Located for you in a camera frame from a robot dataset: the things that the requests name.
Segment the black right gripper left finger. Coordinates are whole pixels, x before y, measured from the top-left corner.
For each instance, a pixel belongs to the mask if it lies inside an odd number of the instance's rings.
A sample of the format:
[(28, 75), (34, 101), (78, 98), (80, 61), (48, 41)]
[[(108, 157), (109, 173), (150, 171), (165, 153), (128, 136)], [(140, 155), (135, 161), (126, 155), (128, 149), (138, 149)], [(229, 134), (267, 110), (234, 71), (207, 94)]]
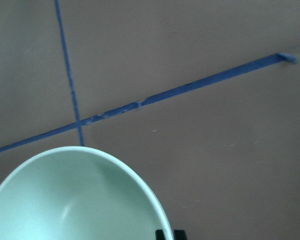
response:
[(156, 240), (165, 240), (165, 234), (162, 229), (158, 229), (155, 231)]

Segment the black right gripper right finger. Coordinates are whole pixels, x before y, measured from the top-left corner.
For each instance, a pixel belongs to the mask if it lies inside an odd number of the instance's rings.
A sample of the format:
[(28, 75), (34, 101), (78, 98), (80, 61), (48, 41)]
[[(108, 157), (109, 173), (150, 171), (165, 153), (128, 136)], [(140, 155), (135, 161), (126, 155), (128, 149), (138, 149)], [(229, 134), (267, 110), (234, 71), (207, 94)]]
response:
[(187, 234), (183, 229), (175, 229), (173, 231), (175, 240), (187, 240)]

